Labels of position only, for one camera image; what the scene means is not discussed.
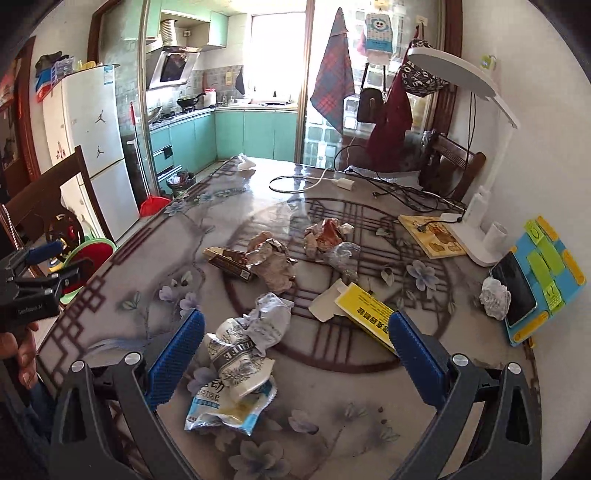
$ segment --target range hood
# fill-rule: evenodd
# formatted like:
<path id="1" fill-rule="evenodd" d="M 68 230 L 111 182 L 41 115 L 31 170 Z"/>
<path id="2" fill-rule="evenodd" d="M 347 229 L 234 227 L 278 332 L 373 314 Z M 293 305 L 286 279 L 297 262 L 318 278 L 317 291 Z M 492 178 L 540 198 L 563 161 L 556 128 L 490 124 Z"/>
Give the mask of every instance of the range hood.
<path id="1" fill-rule="evenodd" d="M 146 54 L 148 90 L 187 83 L 199 58 L 200 48 L 179 46 L 174 24 L 171 19 L 160 23 L 162 46 Z"/>

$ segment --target teal cabinet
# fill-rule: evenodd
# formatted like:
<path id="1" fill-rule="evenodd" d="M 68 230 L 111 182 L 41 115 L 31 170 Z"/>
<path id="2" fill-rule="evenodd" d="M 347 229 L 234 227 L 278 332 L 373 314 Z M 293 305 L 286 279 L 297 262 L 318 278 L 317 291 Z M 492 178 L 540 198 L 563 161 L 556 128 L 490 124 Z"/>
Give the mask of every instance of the teal cabinet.
<path id="1" fill-rule="evenodd" d="M 225 48 L 228 44 L 228 17 L 211 12 L 210 21 L 193 29 L 187 40 L 188 47 L 199 47 L 202 51 Z"/>
<path id="2" fill-rule="evenodd" d="M 174 165 L 183 170 L 195 171 L 197 167 L 197 142 L 193 120 L 170 126 L 170 141 L 173 145 Z"/>
<path id="3" fill-rule="evenodd" d="M 244 153 L 244 112 L 216 112 L 217 157 L 227 160 Z"/>
<path id="4" fill-rule="evenodd" d="M 148 25 L 146 27 L 146 37 L 158 37 L 160 31 L 160 10 L 162 0 L 150 0 L 148 10 Z"/>
<path id="5" fill-rule="evenodd" d="M 156 174 L 160 175 L 164 170 L 174 165 L 174 156 L 166 158 L 163 151 L 154 155 L 154 167 L 156 167 Z"/>
<path id="6" fill-rule="evenodd" d="M 211 17 L 211 10 L 190 0 L 162 0 L 162 10 L 188 15 L 202 22 L 209 22 Z"/>
<path id="7" fill-rule="evenodd" d="M 296 155 L 297 113 L 275 112 L 273 158 L 294 161 Z"/>
<path id="8" fill-rule="evenodd" d="M 196 142 L 196 164 L 193 172 L 203 170 L 216 159 L 216 123 L 214 114 L 203 115 L 193 121 Z"/>
<path id="9" fill-rule="evenodd" d="M 244 112 L 244 153 L 248 157 L 273 158 L 273 112 Z"/>
<path id="10" fill-rule="evenodd" d="M 164 147 L 168 147 L 170 143 L 170 129 L 164 127 L 155 132 L 150 132 L 150 141 L 152 142 L 152 152 L 162 150 Z"/>
<path id="11" fill-rule="evenodd" d="M 209 44 L 219 47 L 228 45 L 228 17 L 212 12 L 209 21 Z"/>

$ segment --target plastic wrapper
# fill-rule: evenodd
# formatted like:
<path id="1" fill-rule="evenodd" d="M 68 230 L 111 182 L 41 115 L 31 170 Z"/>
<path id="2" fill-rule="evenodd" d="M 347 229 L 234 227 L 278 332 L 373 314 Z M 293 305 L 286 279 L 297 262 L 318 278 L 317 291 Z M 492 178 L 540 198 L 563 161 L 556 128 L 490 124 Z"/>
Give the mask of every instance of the plastic wrapper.
<path id="1" fill-rule="evenodd" d="M 271 376 L 275 361 L 255 354 L 254 342 L 236 319 L 223 322 L 215 335 L 207 333 L 203 342 L 232 401 L 238 402 Z"/>
<path id="2" fill-rule="evenodd" d="M 241 153 L 236 158 L 240 160 L 240 163 L 238 164 L 238 171 L 250 170 L 252 167 L 256 167 L 256 163 L 254 163 L 244 153 Z"/>
<path id="3" fill-rule="evenodd" d="M 246 261 L 246 266 L 261 277 L 273 293 L 283 293 L 293 286 L 296 271 L 289 250 L 270 232 L 261 232 L 249 242 Z"/>
<path id="4" fill-rule="evenodd" d="M 251 435 L 259 415 L 277 395 L 275 380 L 270 377 L 263 385 L 234 402 L 221 379 L 202 387 L 193 397 L 185 419 L 185 430 L 226 425 Z"/>
<path id="5" fill-rule="evenodd" d="M 265 356 L 267 349 L 278 344 L 285 335 L 290 326 L 293 306 L 292 301 L 267 293 L 257 298 L 254 310 L 237 319 L 261 356 Z"/>
<path id="6" fill-rule="evenodd" d="M 334 247 L 324 257 L 326 262 L 337 272 L 343 274 L 343 281 L 348 285 L 359 280 L 357 266 L 361 247 L 351 242 L 342 242 Z"/>

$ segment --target charging cable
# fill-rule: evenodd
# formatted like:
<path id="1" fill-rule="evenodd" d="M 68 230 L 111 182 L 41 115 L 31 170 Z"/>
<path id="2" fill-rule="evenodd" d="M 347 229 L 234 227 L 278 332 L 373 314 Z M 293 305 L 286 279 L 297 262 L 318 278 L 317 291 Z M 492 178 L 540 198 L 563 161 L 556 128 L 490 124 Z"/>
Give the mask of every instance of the charging cable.
<path id="1" fill-rule="evenodd" d="M 304 193 L 304 192 L 307 192 L 308 190 L 311 190 L 314 187 L 316 187 L 322 180 L 331 181 L 337 187 L 340 187 L 340 188 L 345 189 L 345 190 L 351 190 L 353 188 L 353 184 L 355 183 L 353 180 L 349 180 L 349 179 L 345 179 L 345 178 L 342 178 L 342 179 L 326 179 L 326 178 L 324 178 L 324 176 L 326 175 L 326 172 L 328 170 L 329 170 L 328 168 L 324 169 L 324 172 L 322 172 L 322 175 L 320 176 L 320 178 L 318 178 L 318 177 L 306 177 L 305 175 L 284 175 L 284 176 L 281 176 L 281 177 L 276 177 L 276 178 L 274 178 L 273 180 L 271 180 L 269 182 L 269 188 L 271 190 L 273 190 L 273 192 L 277 192 L 277 193 Z M 302 180 L 305 180 L 305 181 L 312 181 L 312 180 L 317 180 L 317 181 L 313 185 L 310 185 L 308 187 L 304 187 L 304 188 L 302 188 L 300 190 L 279 190 L 279 189 L 273 188 L 271 186 L 271 184 L 274 181 L 284 180 L 284 179 L 302 179 Z"/>

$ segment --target white cable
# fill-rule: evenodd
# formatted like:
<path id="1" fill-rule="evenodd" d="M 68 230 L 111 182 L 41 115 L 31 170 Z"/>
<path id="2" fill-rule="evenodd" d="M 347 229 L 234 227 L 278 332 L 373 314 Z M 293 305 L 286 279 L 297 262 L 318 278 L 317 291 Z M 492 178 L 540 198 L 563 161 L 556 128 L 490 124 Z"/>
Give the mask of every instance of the white cable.
<path id="1" fill-rule="evenodd" d="M 304 180 L 316 180 L 316 178 L 310 178 L 310 177 L 306 177 L 305 175 L 284 175 L 281 177 L 276 177 L 274 179 L 272 179 L 269 182 L 269 188 L 271 190 L 273 190 L 273 192 L 277 192 L 277 193 L 304 193 L 307 192 L 310 189 L 313 189 L 314 187 L 316 187 L 322 180 L 332 180 L 332 179 L 325 179 L 324 176 L 326 175 L 326 172 L 328 172 L 328 168 L 324 169 L 324 172 L 322 172 L 322 175 L 320 176 L 320 178 L 318 179 L 318 181 L 316 183 L 314 183 L 313 185 L 310 185 L 309 187 L 305 187 L 301 190 L 279 190 L 279 189 L 274 189 L 273 187 L 271 187 L 271 183 L 273 183 L 274 181 L 277 180 L 283 180 L 283 179 L 304 179 Z"/>

